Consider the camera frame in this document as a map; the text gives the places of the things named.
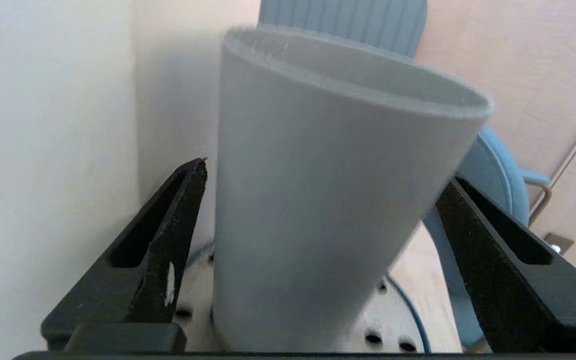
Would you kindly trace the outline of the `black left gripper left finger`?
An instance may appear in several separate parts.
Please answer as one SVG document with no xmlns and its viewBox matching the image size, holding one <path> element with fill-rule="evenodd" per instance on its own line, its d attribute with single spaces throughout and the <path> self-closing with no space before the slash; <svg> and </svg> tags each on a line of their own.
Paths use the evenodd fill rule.
<svg viewBox="0 0 576 360">
<path fill-rule="evenodd" d="M 64 350 L 83 324 L 172 321 L 207 175 L 196 158 L 163 182 L 42 321 L 48 350 Z"/>
</svg>

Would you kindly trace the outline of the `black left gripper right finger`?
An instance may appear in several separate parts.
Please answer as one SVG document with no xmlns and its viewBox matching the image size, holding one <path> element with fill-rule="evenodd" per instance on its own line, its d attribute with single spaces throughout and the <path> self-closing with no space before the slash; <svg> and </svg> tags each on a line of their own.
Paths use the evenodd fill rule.
<svg viewBox="0 0 576 360">
<path fill-rule="evenodd" d="M 494 353 L 576 353 L 576 268 L 466 178 L 436 209 Z"/>
</svg>

